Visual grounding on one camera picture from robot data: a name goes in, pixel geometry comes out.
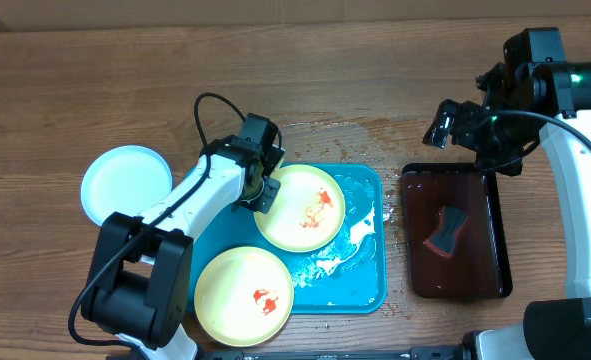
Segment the blue plastic tray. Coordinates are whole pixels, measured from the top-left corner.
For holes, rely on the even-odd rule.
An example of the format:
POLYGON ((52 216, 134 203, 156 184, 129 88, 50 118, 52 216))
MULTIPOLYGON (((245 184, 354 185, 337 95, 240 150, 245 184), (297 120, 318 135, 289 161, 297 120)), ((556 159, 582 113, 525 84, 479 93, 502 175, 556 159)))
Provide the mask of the blue plastic tray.
POLYGON ((381 179, 362 164, 315 166, 337 181, 345 198, 346 214, 334 239, 312 252, 287 252, 264 238, 252 212, 227 207, 194 246, 188 311, 194 310, 194 289, 206 265, 239 246, 265 249, 286 265, 294 285, 295 314, 368 314, 379 308, 387 292, 381 179))

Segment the yellow plate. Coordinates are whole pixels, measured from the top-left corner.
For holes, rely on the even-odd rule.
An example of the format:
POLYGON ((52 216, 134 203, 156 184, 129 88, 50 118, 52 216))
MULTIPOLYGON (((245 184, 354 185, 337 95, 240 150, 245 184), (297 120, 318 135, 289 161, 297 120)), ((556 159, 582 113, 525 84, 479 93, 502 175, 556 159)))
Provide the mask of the yellow plate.
POLYGON ((304 164, 282 167, 272 178, 280 188, 268 213, 254 215, 260 233, 275 247, 294 253, 311 252, 333 240, 346 214, 338 182, 304 164))
POLYGON ((194 309, 219 343, 250 347, 279 333, 291 315, 294 286, 285 264, 257 247, 237 247, 211 260, 194 290, 194 309))

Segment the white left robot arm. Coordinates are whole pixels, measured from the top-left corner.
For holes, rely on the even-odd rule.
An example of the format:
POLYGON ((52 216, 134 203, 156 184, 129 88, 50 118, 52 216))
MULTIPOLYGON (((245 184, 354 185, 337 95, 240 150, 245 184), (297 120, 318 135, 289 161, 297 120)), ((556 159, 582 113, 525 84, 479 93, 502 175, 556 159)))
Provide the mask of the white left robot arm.
POLYGON ((206 143, 194 170, 158 204, 138 216, 109 215, 69 314, 71 337, 104 346, 77 333, 82 316, 131 359, 194 358, 197 348, 182 327, 194 243, 227 206, 267 213, 280 187, 271 175, 284 155, 278 126, 248 114, 238 134, 206 143))

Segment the light blue plate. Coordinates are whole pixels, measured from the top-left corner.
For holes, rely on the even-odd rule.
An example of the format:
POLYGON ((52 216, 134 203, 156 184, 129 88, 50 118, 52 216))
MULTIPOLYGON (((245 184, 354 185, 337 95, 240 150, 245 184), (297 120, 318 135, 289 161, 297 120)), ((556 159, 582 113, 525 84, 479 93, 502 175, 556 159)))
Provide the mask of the light blue plate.
POLYGON ((150 148, 125 145, 99 156, 87 169, 80 201, 96 225, 114 212, 138 215, 165 198, 173 177, 165 159, 150 148))

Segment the red black sponge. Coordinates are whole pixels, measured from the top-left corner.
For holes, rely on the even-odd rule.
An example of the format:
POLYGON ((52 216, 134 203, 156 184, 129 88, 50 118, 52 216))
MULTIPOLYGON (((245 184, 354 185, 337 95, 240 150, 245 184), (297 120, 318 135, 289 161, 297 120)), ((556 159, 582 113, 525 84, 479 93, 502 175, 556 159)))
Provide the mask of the red black sponge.
POLYGON ((423 245, 443 258, 451 258, 460 234, 468 221, 466 213, 456 207, 443 206, 438 213, 438 224, 423 245))

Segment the black water tray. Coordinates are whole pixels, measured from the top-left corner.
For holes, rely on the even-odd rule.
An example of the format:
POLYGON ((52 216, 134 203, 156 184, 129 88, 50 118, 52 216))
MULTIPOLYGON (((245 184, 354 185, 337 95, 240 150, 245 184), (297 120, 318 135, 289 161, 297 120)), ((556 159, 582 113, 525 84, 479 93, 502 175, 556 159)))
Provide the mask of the black water tray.
POLYGON ((505 298, 513 289, 496 175, 471 163, 411 163, 402 170, 402 205, 413 292, 423 298, 505 298), (451 258, 423 245, 443 206, 468 221, 451 258))

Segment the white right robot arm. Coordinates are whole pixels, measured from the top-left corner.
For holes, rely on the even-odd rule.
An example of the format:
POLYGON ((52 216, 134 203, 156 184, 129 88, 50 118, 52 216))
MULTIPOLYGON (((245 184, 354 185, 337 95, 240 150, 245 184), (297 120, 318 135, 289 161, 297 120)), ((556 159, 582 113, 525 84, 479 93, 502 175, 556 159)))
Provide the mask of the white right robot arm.
POLYGON ((466 337, 466 355, 591 359, 591 62, 569 62, 555 27, 527 28, 503 53, 476 80, 483 103, 443 101, 424 143, 462 146, 481 171, 508 176, 534 149, 545 151, 566 241, 566 295, 529 304, 518 324, 466 337))

